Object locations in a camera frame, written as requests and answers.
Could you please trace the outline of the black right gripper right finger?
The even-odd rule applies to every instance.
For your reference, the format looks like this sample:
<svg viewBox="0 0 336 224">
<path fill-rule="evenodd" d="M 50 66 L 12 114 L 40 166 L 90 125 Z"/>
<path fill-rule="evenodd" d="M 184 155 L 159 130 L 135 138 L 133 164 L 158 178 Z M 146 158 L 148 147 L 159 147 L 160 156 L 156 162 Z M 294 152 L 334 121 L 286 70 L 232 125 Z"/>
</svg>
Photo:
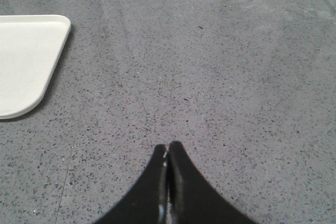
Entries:
<svg viewBox="0 0 336 224">
<path fill-rule="evenodd" d="M 173 223 L 255 223 L 207 182 L 181 142 L 170 144 L 168 162 Z"/>
</svg>

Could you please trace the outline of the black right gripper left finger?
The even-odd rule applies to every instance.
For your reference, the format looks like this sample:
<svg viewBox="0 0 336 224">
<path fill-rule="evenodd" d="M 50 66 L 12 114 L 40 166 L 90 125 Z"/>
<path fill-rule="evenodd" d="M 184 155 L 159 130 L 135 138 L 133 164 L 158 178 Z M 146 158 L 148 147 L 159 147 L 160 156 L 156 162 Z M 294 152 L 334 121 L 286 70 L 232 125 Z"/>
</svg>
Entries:
<svg viewBox="0 0 336 224">
<path fill-rule="evenodd" d="M 167 152 L 159 144 L 135 184 L 96 223 L 166 223 L 166 213 Z"/>
</svg>

